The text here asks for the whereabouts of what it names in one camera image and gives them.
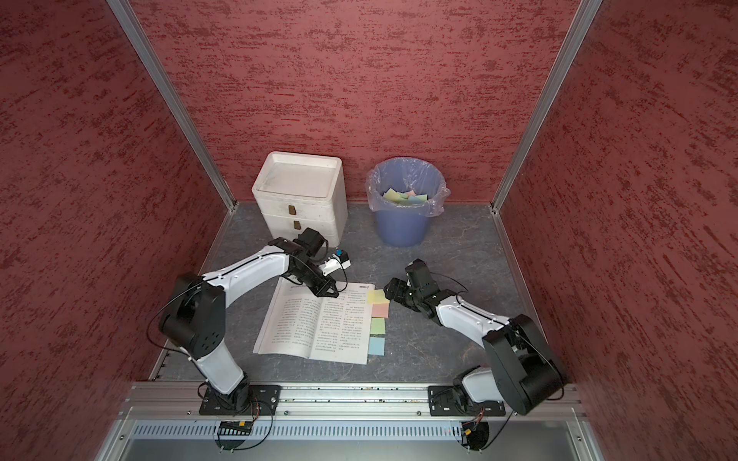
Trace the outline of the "yellow sticky note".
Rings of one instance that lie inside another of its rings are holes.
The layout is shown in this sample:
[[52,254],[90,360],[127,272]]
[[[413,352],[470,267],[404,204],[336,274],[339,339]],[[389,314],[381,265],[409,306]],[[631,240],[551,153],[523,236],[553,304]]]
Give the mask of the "yellow sticky note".
[[367,293],[367,303],[369,305],[387,305],[389,300],[382,290],[371,290]]

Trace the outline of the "pink sticky note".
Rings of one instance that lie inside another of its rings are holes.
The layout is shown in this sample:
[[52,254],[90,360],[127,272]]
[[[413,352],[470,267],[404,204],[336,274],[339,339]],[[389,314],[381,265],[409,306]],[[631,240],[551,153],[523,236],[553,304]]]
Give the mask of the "pink sticky note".
[[378,305],[372,305],[372,318],[384,318],[389,316],[389,303],[378,303]]

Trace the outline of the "illustrated book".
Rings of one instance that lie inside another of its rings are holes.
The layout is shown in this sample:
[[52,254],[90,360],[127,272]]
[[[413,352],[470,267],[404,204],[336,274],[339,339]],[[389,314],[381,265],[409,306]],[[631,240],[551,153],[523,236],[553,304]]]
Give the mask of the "illustrated book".
[[305,286],[279,280],[254,353],[366,364],[373,290],[373,284],[349,284],[336,298],[317,298]]

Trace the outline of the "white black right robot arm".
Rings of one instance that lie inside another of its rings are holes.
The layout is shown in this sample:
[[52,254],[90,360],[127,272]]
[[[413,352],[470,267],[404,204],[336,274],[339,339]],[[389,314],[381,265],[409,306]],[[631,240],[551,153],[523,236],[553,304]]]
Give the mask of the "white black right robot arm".
[[527,315],[507,317],[476,307],[461,292],[440,287],[421,259],[407,265],[402,279],[388,282],[384,296],[484,349],[487,365],[457,375],[446,392],[458,411],[497,401],[526,415],[565,395],[563,363]]

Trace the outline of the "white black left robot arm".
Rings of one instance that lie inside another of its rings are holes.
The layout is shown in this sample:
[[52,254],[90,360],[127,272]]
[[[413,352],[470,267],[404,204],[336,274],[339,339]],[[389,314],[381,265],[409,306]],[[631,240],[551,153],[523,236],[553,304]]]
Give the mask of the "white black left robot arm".
[[[255,255],[198,276],[178,276],[170,300],[158,314],[158,330],[185,355],[203,376],[206,390],[200,413],[205,416],[244,415],[276,408],[259,403],[246,372],[227,348],[226,310],[232,303],[268,280],[282,278],[303,286],[317,298],[336,298],[332,273],[351,264],[347,252],[328,251],[328,240],[308,228],[294,240],[277,237]],[[326,250],[322,259],[316,256]]]

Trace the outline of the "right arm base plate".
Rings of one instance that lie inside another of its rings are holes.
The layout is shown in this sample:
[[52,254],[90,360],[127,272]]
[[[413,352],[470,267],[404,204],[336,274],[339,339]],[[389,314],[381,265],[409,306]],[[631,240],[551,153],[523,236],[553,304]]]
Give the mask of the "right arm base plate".
[[507,414],[502,401],[474,403],[455,386],[429,386],[428,402],[433,417],[503,417]]

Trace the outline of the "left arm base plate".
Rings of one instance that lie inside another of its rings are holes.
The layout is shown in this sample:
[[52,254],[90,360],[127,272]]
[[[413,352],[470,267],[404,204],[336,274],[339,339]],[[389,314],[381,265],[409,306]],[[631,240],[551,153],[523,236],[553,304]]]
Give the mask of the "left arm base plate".
[[282,387],[275,384],[239,385],[232,393],[219,393],[203,383],[198,387],[201,416],[261,416],[274,415]]

